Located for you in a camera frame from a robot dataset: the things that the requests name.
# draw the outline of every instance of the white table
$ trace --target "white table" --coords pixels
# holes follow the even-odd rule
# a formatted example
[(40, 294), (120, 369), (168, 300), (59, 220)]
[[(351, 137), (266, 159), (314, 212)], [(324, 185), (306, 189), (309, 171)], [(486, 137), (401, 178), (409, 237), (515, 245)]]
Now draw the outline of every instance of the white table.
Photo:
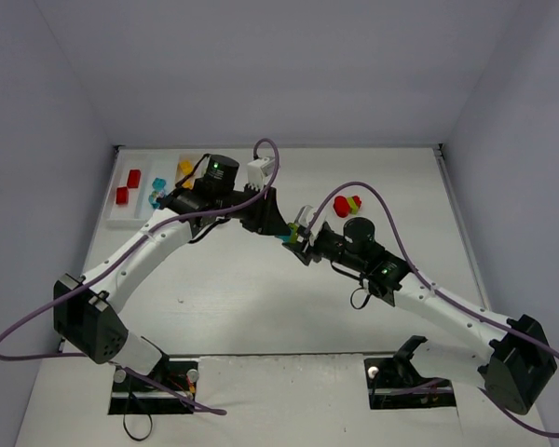
[[(250, 151), (219, 152), (244, 165)], [(175, 166), (180, 153), (124, 149), (113, 185), (130, 159), (147, 156), (160, 167)], [(340, 183), (368, 182), (387, 200), (416, 264), (448, 289), (483, 304), (430, 148), (286, 149), (280, 156), (276, 186), (287, 221)], [(237, 187), (244, 182), (241, 172)], [(372, 196), (349, 193), (361, 197), (361, 215), (375, 222), (376, 240), (398, 253)], [(104, 202), (86, 268), (133, 233), (108, 226), (112, 200), (110, 194)], [(339, 230), (344, 221), (332, 211), (328, 215)], [(456, 341), (378, 300), (363, 311), (351, 309), (348, 297), (355, 287), (327, 263), (304, 267), (278, 239), (249, 234), (238, 223), (176, 251), (137, 289), (121, 317), (171, 354), (201, 356), (198, 397), (227, 408), (228, 416), (157, 416), (145, 445), (549, 445), (460, 384), (457, 410), (371, 412), (361, 353), (395, 351), (413, 334), (443, 344)], [(18, 447), (133, 445), (121, 417), (107, 415), (112, 371), (86, 359), (44, 361)], [(527, 419), (540, 427), (536, 409)]]

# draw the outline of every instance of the purple cable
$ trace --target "purple cable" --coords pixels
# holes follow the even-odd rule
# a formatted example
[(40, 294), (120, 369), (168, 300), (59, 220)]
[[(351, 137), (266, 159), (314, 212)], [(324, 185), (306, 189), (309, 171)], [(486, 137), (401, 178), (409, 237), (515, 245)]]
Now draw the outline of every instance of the purple cable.
[[(368, 183), (365, 182), (347, 182), (344, 183), (340, 186), (338, 186), (337, 188), (335, 188), (330, 195), (328, 195), (319, 205), (319, 209), (317, 210), (317, 212), (315, 213), (315, 215), (313, 216), (313, 219), (310, 221), (310, 224), (307, 227), (306, 232), (309, 233), (310, 229), (312, 228), (312, 226), (315, 224), (315, 222), (319, 219), (320, 216), (320, 212), (327, 206), (327, 204), (329, 203), (329, 201), (332, 199), (333, 196), (335, 196), (337, 193), (339, 193), (341, 190), (348, 188), (350, 186), (360, 186), (362, 188), (367, 189), (368, 191), (370, 191), (375, 197), (376, 199), (379, 201), (379, 203), (381, 203), (381, 206), (383, 207), (383, 210), (385, 211), (388, 220), (389, 220), (389, 225), (391, 226), (391, 230), (393, 231), (393, 236), (395, 236), (395, 240), (398, 244), (398, 247), (400, 248), (400, 251), (402, 252), (402, 256), (403, 258), (406, 260), (406, 262), (408, 263), (408, 265), (410, 266), (410, 268), (412, 269), (412, 272), (416, 275), (416, 277), (418, 278), (418, 280), (425, 285), (425, 287), (427, 289), (431, 288), (431, 284), (422, 277), (422, 275), (420, 275), (420, 272), (418, 272), (418, 269), (416, 268), (416, 266), (414, 265), (414, 263), (412, 262), (412, 259), (410, 259), (410, 256), (408, 256), (408, 253), (405, 249), (405, 247), (403, 246), (403, 242), (402, 242), (402, 238), (400, 237), (400, 233), (398, 232), (398, 229), (395, 225), (395, 222), (393, 220), (393, 216), (391, 215), (391, 212), (389, 211), (388, 205), (385, 202), (385, 200), (383, 199), (383, 197), (381, 195), (379, 195), (379, 193), (376, 192), (376, 190), (373, 188), (373, 186), (371, 186)], [(529, 335), (526, 335), (525, 333), (516, 331), (513, 328), (510, 328), (508, 326), (505, 326), (503, 324), (497, 323), (496, 321), (487, 318), (481, 314), (478, 314), (466, 307), (464, 307), (463, 305), (461, 305), (460, 303), (456, 302), (456, 300), (454, 300), (453, 298), (450, 298), (449, 296), (447, 296), (445, 293), (443, 293), (442, 291), (439, 290), (435, 290), (435, 294), (437, 296), (439, 296), (440, 298), (442, 298), (446, 303), (452, 305), (453, 307), (455, 307), (456, 309), (464, 312), (467, 315), (470, 315), (473, 318), (476, 318), (477, 320), (481, 321), (481, 322), (485, 322), (497, 329), (500, 329), (504, 332), (510, 333), (516, 337), (521, 338), (522, 340), (526, 340), (528, 343), (531, 343), (532, 345), (538, 346), (539, 348), (541, 348), (542, 350), (548, 352), (549, 354), (552, 354), (553, 356), (557, 357), (559, 359), (559, 352), (556, 349), (553, 349), (552, 347), (545, 345), (544, 343), (542, 343), (540, 340), (537, 340), (535, 338), (532, 338)], [(508, 412), (506, 409), (499, 407), (498, 405), (496, 405), (507, 417), (509, 417), (513, 422), (515, 422), (516, 424), (518, 424), (519, 426), (525, 428), (528, 431), (531, 431), (532, 433), (535, 433), (537, 435), (540, 436), (544, 436), (547, 438), (555, 438), (555, 439), (559, 439), (559, 433), (554, 433), (554, 432), (549, 432), (549, 431), (543, 431), (540, 430), (538, 428), (535, 427), (531, 427), (528, 424), (520, 421), (518, 418), (516, 418), (513, 414), (511, 414), (510, 412)]]
[[(270, 140), (268, 138), (264, 138), (264, 139), (259, 140), (254, 145), (253, 153), (254, 153), (255, 157), (256, 157), (257, 149), (264, 142), (267, 142), (271, 146), (271, 148), (273, 149), (273, 152), (274, 152), (275, 158), (276, 158), (276, 164), (274, 166), (274, 169), (273, 169), (273, 172), (271, 174), (271, 178), (269, 179), (269, 182), (255, 196), (251, 197), (249, 200), (247, 200), (247, 201), (245, 201), (245, 202), (243, 202), (239, 205), (236, 205), (234, 207), (230, 207), (230, 208), (226, 208), (226, 209), (222, 209), (222, 210), (191, 212), (191, 213), (187, 213), (187, 214), (172, 217), (170, 219), (167, 219), (163, 222), (158, 223), (157, 225), (154, 225), (153, 228), (151, 228), (151, 230), (149, 230), (149, 234), (153, 235), (159, 228), (161, 228), (161, 227), (163, 227), (167, 224), (171, 224), (172, 222), (177, 222), (177, 221), (183, 222), (183, 221), (186, 221), (188, 219), (193, 219), (193, 218), (196, 218), (196, 217), (222, 216), (222, 215), (225, 215), (229, 212), (242, 210), (242, 209), (250, 206), (252, 203), (256, 202), (257, 200), (259, 200), (265, 194), (267, 194), (267, 191), (269, 190), (269, 188), (271, 187), (273, 182), (276, 180), (276, 177), (278, 176), (278, 171), (280, 170), (280, 151), (278, 150), (278, 146), (272, 140)], [(0, 334), (0, 344), (11, 333), (16, 331), (18, 328), (20, 328), (24, 324), (28, 323), (30, 320), (34, 319), (35, 317), (38, 317), (39, 315), (41, 315), (44, 312), (51, 309), (52, 307), (54, 307), (56, 305), (60, 305), (60, 304), (64, 303), (65, 301), (68, 301), (71, 298), (74, 298), (79, 293), (81, 293), (83, 291), (86, 291), (87, 289), (89, 289), (93, 285), (95, 285), (96, 283), (98, 283), (101, 280), (103, 280), (104, 278), (106, 278), (115, 269), (117, 269), (124, 261), (126, 261), (136, 250), (138, 250), (144, 244), (144, 242), (147, 239), (148, 239), (148, 236), (141, 237), (127, 251), (125, 251), (122, 254), (122, 256), (120, 256), (120, 258), (118, 258), (114, 263), (112, 263), (112, 265), (110, 265), (103, 273), (98, 275), (93, 280), (89, 281), (87, 284), (83, 284), (82, 286), (78, 287), (77, 289), (74, 289), (73, 291), (69, 291), (68, 293), (65, 293), (60, 298), (57, 298), (56, 300), (53, 300), (53, 301), (51, 301), (51, 302), (49, 302), (45, 305), (42, 305), (41, 307), (37, 308), (35, 311), (30, 313), (26, 317), (21, 318), (19, 321), (14, 323), (12, 326), (10, 326), (6, 330), (4, 330)], [(54, 358), (65, 358), (65, 357), (85, 357), (85, 354), (81, 354), (81, 353), (53, 353), (53, 354), (33, 354), (33, 355), (30, 355), (30, 356), (6, 356), (4, 354), (0, 354), (0, 360), (2, 360), (2, 361), (23, 361), (23, 360), (54, 359)], [(163, 386), (162, 384), (160, 384), (160, 383), (158, 383), (154, 380), (151, 380), (149, 377), (138, 374), (137, 372), (133, 371), (130, 368), (125, 368), (125, 371), (127, 373), (129, 373), (130, 375), (133, 375), (133, 376), (137, 377), (138, 379), (143, 380), (144, 382), (148, 383), (149, 385), (160, 389), (161, 391), (165, 391), (167, 393), (172, 394), (172, 396), (180, 399), (182, 402), (186, 403), (187, 405), (191, 405), (195, 408), (198, 408), (203, 412), (213, 413), (213, 414), (218, 414), (218, 415), (226, 414), (225, 410), (212, 409), (212, 408), (209, 408), (209, 407), (207, 407), (207, 406), (205, 406), (201, 403), (198, 403), (198, 402), (195, 402), (193, 400), (189, 400), (187, 398), (184, 398), (183, 396), (174, 392), (173, 390), (169, 389), (168, 387)]]
[[(16, 331), (22, 325), (26, 324), (27, 322), (31, 321), (35, 317), (40, 316), (44, 312), (48, 311), (52, 307), (56, 305), (61, 305), (65, 301), (70, 300), (71, 298), (77, 296), (79, 293), (86, 291), (94, 284), (100, 282), (102, 279), (110, 275), (119, 265), (121, 265), (124, 261), (126, 261), (129, 256), (131, 256), (139, 247), (141, 247), (144, 242), (147, 240), (147, 236), (141, 237), (137, 240), (132, 247), (124, 252), (120, 258), (118, 258), (112, 265), (110, 265), (101, 275), (97, 276), (93, 280), (89, 281), (87, 284), (83, 284), (81, 287), (74, 289), (73, 291), (69, 291), (65, 293), (60, 298), (57, 298), (49, 303), (42, 305), (38, 309), (34, 310), (31, 314), (27, 315), (26, 317), (21, 318), (15, 324), (7, 328), (4, 332), (0, 334), (0, 344), (7, 338), (11, 333)], [(2, 361), (23, 361), (23, 360), (38, 360), (38, 359), (53, 359), (53, 358), (60, 358), (60, 357), (85, 357), (85, 354), (81, 353), (53, 353), (53, 354), (33, 354), (30, 356), (5, 356), (4, 354), (0, 354), (0, 360)]]
[[(430, 391), (436, 391), (439, 392), (437, 390), (439, 390), (439, 388), (435, 389), (435, 390), (431, 390), (431, 389), (427, 389), (430, 388), (433, 385), (437, 385), (440, 384), (443, 381), (443, 379), (432, 379), (429, 380), (427, 383), (424, 383), (422, 385), (419, 386), (414, 386), (412, 388), (405, 388), (405, 389), (396, 389), (395, 391), (390, 391), (389, 393), (385, 393), (385, 394), (377, 394), (377, 396), (402, 396), (404, 394), (414, 394), (418, 391), (425, 391), (425, 392), (430, 392)], [(451, 393), (451, 390), (440, 390), (443, 393)]]

